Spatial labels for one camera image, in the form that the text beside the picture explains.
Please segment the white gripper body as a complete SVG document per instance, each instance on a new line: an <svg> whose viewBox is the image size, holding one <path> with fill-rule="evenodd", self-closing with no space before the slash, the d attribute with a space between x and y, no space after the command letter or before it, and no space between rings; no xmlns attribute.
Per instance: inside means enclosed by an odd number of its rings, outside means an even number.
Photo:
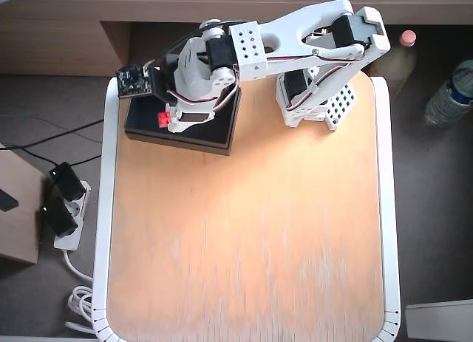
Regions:
<svg viewBox="0 0 473 342"><path fill-rule="evenodd" d="M190 38L179 54L174 71L174 123L206 123L225 108L239 90L232 37L204 41Z"/></svg>

